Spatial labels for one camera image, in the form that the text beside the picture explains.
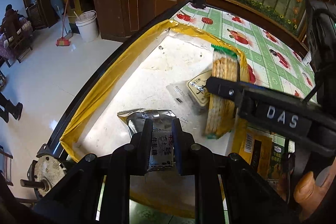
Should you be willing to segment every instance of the broom handle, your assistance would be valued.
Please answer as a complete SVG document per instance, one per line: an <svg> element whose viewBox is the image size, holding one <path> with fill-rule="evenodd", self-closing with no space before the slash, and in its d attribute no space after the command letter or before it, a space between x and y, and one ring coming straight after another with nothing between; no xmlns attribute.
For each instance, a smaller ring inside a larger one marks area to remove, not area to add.
<svg viewBox="0 0 336 224"><path fill-rule="evenodd" d="M68 2L69 2L69 0L67 0L67 3L65 4L65 8L64 8L63 26L62 26L62 37L63 37L63 35L64 35L64 21L65 21L65 16L66 16L66 14L67 14Z"/></svg>

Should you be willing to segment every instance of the white bucket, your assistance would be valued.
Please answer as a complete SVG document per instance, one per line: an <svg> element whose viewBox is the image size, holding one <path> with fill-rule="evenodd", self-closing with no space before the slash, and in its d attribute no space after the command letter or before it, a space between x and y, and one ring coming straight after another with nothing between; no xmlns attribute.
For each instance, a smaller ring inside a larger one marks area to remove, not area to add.
<svg viewBox="0 0 336 224"><path fill-rule="evenodd" d="M99 35L96 17L96 11L92 10L81 14L79 19L76 19L76 25L85 42L95 40Z"/></svg>

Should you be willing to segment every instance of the broom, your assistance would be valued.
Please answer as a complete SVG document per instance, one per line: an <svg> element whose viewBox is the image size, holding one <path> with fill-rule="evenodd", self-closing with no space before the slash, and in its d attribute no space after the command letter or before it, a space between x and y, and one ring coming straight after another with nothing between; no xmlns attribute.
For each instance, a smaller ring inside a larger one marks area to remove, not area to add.
<svg viewBox="0 0 336 224"><path fill-rule="evenodd" d="M66 39L64 37L64 21L65 21L65 16L67 14L67 6L68 6L68 2L69 0L67 0L67 3L65 4L65 8L64 8L64 15L63 15L63 26L62 26L62 37L57 39L56 41L56 46L69 46L70 45L70 41L69 39Z"/></svg>

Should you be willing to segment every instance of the white das lettering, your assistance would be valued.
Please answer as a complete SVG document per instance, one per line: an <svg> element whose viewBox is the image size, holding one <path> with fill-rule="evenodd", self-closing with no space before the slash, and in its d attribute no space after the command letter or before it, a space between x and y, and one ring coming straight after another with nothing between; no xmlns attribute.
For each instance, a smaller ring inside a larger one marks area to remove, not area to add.
<svg viewBox="0 0 336 224"><path fill-rule="evenodd" d="M275 107L269 106L268 112L267 112L267 118L273 119L274 115L275 115ZM286 112L283 111L281 113L281 115L278 117L278 122L282 122L282 124L285 124L285 117L286 117ZM289 126L291 128L296 128L296 122L297 122L298 119L299 119L299 117L297 115L293 115L292 120L289 123Z"/></svg>

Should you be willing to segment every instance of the barcode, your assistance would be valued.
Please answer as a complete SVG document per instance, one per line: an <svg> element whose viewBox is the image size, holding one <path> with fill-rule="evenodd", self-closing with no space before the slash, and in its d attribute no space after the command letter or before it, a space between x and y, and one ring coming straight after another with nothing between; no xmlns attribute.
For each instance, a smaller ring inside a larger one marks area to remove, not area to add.
<svg viewBox="0 0 336 224"><path fill-rule="evenodd" d="M246 133L246 142L244 151L247 153L252 153L252 145L253 145L253 137L250 134Z"/></svg>

